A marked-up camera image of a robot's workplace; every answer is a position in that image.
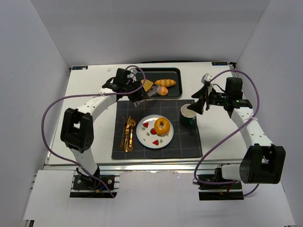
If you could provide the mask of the small round bun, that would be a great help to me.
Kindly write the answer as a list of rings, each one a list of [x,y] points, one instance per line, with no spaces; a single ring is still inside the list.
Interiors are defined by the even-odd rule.
[[[166,96],[168,94],[168,89],[166,87],[159,87],[157,89],[157,94],[160,96]]]

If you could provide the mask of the orange glazed donut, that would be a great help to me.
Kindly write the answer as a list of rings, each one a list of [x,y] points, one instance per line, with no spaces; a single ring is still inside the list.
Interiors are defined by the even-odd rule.
[[[167,118],[158,118],[154,123],[154,129],[159,135],[166,135],[170,130],[170,122]]]

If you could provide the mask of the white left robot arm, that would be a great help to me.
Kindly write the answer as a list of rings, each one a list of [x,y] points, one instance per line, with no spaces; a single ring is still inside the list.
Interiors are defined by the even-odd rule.
[[[159,85],[148,87],[147,79],[137,79],[134,66],[118,68],[116,76],[108,79],[97,95],[76,109],[68,108],[63,117],[60,139],[73,153],[78,166],[78,173],[83,177],[99,175],[99,167],[92,155],[94,140],[94,121],[108,107],[126,96],[137,107],[150,99],[160,89]]]

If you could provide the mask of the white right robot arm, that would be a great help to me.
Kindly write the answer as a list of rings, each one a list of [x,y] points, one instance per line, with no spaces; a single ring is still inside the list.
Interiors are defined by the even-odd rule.
[[[203,87],[192,95],[198,99],[189,109],[200,114],[211,105],[222,106],[237,125],[247,152],[240,164],[221,165],[215,171],[214,182],[277,184],[285,161],[285,149],[276,146],[263,132],[249,100],[243,99],[242,79],[229,77],[225,90],[216,92],[212,76],[205,74]]]

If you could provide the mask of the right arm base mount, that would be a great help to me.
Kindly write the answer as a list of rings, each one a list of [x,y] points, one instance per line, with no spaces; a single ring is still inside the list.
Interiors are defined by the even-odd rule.
[[[221,168],[215,168],[213,174],[197,175],[200,181],[209,183],[228,182],[222,177]],[[233,184],[203,184],[197,182],[198,195],[200,201],[233,201],[243,200],[243,191],[241,183]]]

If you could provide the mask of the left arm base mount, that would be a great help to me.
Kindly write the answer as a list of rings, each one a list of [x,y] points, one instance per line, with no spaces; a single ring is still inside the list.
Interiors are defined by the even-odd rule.
[[[90,176],[82,176],[78,171],[74,173],[70,198],[95,198],[112,199],[117,195],[120,176],[110,174],[98,174],[103,182],[92,179]]]

